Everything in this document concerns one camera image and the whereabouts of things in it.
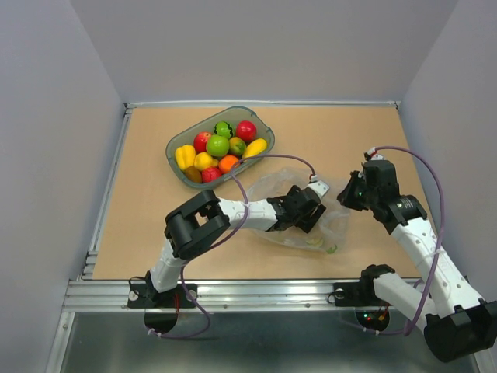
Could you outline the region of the clear plastic bag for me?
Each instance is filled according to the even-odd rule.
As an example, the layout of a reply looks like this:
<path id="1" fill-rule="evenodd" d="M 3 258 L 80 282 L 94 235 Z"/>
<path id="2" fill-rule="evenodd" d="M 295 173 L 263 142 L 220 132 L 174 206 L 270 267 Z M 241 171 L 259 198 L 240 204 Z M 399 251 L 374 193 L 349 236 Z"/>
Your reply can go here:
<path id="1" fill-rule="evenodd" d="M 255 181 L 247 190 L 248 199 L 257 201 L 265 197 L 284 195 L 293 185 L 303 188 L 309 182 L 309 174 L 307 168 L 283 167 Z M 328 184 L 330 189 L 321 201 L 326 210 L 309 233 L 291 227 L 283 232 L 256 230 L 255 234 L 281 246 L 335 253 L 346 241 L 349 224 L 349 209 L 336 200 L 346 181 L 324 176 L 319 179 Z"/>

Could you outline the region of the green fruit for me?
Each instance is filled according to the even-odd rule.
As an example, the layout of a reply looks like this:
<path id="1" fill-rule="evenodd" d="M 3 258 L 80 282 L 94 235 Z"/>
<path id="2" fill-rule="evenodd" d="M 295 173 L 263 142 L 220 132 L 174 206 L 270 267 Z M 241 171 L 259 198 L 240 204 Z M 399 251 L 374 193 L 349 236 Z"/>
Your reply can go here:
<path id="1" fill-rule="evenodd" d="M 207 153 L 217 158 L 226 156 L 229 152 L 229 148 L 229 140 L 218 134 L 211 135 L 206 144 Z"/>

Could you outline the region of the yellow toy pear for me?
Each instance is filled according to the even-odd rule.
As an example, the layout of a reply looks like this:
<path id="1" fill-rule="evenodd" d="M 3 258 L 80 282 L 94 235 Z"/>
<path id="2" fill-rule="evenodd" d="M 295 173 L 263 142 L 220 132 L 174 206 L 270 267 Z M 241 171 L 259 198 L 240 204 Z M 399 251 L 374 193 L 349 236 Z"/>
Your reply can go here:
<path id="1" fill-rule="evenodd" d="M 200 172 L 210 167 L 217 167 L 218 160 L 207 152 L 198 153 L 193 161 L 193 166 Z"/>

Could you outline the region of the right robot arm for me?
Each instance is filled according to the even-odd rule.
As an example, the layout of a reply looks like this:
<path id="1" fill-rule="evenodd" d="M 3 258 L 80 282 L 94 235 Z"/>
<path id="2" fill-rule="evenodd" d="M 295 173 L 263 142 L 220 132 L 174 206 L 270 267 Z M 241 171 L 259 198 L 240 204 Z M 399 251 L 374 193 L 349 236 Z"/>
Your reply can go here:
<path id="1" fill-rule="evenodd" d="M 388 265 L 372 264 L 358 281 L 338 287 L 338 306 L 393 305 L 422 331 L 428 348 L 442 362 L 493 347 L 496 303 L 486 301 L 457 269 L 419 201 L 400 193 L 393 163 L 365 161 L 337 199 L 349 209 L 371 211 L 406 251 L 425 284 L 419 291 Z"/>

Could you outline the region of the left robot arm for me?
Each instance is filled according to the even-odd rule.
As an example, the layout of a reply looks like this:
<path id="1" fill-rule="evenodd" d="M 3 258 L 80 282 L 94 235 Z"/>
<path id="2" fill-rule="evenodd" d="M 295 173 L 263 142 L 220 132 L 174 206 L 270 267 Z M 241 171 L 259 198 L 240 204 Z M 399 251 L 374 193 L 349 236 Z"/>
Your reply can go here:
<path id="1" fill-rule="evenodd" d="M 145 297 L 154 305 L 167 305 L 181 269 L 213 249 L 228 230 L 283 232 L 296 227 L 309 233 L 325 212 L 321 200 L 328 192 L 329 185 L 322 181 L 303 189 L 293 185 L 283 196 L 255 202 L 226 200 L 212 190 L 200 192 L 165 217 L 165 244 L 145 275 Z"/>

